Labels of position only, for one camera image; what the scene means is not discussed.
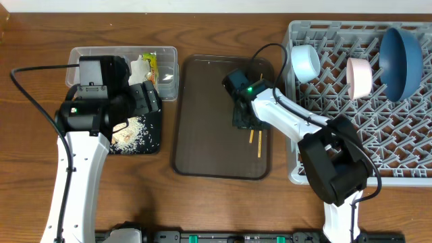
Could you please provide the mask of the white tissue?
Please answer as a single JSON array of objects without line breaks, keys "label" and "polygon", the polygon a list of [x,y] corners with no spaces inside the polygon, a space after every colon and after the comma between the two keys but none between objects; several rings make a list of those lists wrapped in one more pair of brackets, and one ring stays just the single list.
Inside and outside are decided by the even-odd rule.
[{"label": "white tissue", "polygon": [[136,61],[131,62],[131,76],[129,77],[128,84],[130,86],[141,84],[149,79],[151,75],[150,63],[139,55]]}]

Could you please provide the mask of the yellow snack wrapper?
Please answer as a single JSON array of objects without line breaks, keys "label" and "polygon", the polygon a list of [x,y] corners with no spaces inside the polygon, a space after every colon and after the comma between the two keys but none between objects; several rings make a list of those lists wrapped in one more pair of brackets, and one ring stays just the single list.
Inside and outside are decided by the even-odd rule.
[{"label": "yellow snack wrapper", "polygon": [[148,71],[145,72],[145,78],[153,83],[153,86],[158,89],[157,85],[159,82],[159,68],[157,65],[157,54],[143,53],[142,60],[145,65],[148,65]]}]

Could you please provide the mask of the light blue bowl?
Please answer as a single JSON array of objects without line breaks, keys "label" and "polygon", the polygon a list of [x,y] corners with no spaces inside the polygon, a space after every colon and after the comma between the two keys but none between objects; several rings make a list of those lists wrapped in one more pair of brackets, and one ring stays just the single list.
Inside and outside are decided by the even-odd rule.
[{"label": "light blue bowl", "polygon": [[319,56],[311,45],[292,47],[291,61],[295,76],[302,84],[317,78],[320,74]]}]

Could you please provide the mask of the pink bowl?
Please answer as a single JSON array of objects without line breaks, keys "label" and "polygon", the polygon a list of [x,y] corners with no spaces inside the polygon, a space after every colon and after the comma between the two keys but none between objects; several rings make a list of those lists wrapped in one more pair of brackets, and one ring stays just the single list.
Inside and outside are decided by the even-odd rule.
[{"label": "pink bowl", "polygon": [[346,81],[350,86],[348,95],[352,101],[368,96],[373,83],[370,63],[366,59],[348,58]]}]

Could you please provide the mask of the dark blue plate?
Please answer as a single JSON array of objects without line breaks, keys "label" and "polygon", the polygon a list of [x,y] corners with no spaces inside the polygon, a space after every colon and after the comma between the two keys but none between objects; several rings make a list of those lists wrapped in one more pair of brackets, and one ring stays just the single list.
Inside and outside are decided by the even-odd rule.
[{"label": "dark blue plate", "polygon": [[387,30],[379,49],[379,67],[388,100],[398,102],[411,97],[423,75],[421,45],[415,35],[404,29]]}]

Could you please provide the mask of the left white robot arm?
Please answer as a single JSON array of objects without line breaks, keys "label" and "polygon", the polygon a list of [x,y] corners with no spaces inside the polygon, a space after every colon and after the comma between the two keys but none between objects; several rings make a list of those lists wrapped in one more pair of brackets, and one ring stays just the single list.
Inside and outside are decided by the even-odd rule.
[{"label": "left white robot arm", "polygon": [[58,167],[42,242],[95,242],[99,184],[114,133],[158,113],[161,100],[143,57],[81,56],[79,81],[55,114]]}]

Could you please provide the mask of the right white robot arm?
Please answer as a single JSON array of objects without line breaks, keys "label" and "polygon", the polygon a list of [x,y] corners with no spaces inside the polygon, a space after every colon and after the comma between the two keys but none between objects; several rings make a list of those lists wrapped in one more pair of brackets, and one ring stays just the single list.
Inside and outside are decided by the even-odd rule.
[{"label": "right white robot arm", "polygon": [[251,83],[242,70],[230,72],[222,85],[235,104],[234,126],[274,127],[297,146],[308,183],[324,202],[325,237],[330,242],[355,242],[360,235],[356,205],[372,167],[353,124],[345,117],[314,114],[267,80]]}]

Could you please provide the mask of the grey dishwasher rack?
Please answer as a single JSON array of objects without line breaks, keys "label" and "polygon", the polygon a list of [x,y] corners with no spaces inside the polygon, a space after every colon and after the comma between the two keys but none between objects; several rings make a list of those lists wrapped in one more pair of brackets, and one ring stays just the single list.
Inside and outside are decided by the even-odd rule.
[{"label": "grey dishwasher rack", "polygon": [[[379,46],[389,28],[417,37],[423,56],[420,86],[403,101],[391,102],[381,83]],[[321,71],[317,78],[300,83],[286,70],[287,97],[326,117],[347,117],[362,145],[377,166],[385,186],[431,185],[431,24],[428,22],[352,22],[294,20],[283,39],[287,49],[298,45],[315,48]],[[349,58],[366,59],[373,74],[371,93],[351,100],[346,83]]]}]

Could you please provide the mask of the clear plastic bin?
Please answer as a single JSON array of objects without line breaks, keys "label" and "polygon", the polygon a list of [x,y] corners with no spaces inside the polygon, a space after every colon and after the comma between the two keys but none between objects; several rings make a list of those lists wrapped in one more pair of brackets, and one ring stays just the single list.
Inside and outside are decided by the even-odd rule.
[{"label": "clear plastic bin", "polygon": [[178,97],[179,65],[178,52],[172,46],[104,46],[75,47],[71,50],[68,63],[77,64],[81,56],[115,55],[125,59],[129,65],[144,53],[154,53],[159,71],[157,91],[163,101],[174,101]]}]

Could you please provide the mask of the brown serving tray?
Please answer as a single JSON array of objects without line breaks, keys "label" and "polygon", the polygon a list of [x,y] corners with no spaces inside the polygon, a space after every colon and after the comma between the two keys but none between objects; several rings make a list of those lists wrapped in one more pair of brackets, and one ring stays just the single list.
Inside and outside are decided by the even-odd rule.
[{"label": "brown serving tray", "polygon": [[259,132],[232,125],[234,102],[222,85],[247,57],[191,55],[180,79],[178,112],[171,166],[183,176],[261,180],[271,169],[271,132],[262,132],[261,158],[257,157]]}]

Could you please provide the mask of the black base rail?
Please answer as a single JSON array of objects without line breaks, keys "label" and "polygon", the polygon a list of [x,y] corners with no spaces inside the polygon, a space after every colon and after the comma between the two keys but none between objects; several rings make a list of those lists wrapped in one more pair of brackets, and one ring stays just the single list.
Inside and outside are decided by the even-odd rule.
[{"label": "black base rail", "polygon": [[150,233],[146,228],[133,222],[126,221],[117,224],[109,231],[96,231],[95,241],[103,242],[120,229],[135,229],[140,232],[139,240],[143,243],[314,243],[328,242],[329,240],[323,232],[294,232],[292,234],[259,234],[259,233],[221,233],[221,232],[179,232],[179,231],[159,231]]}]

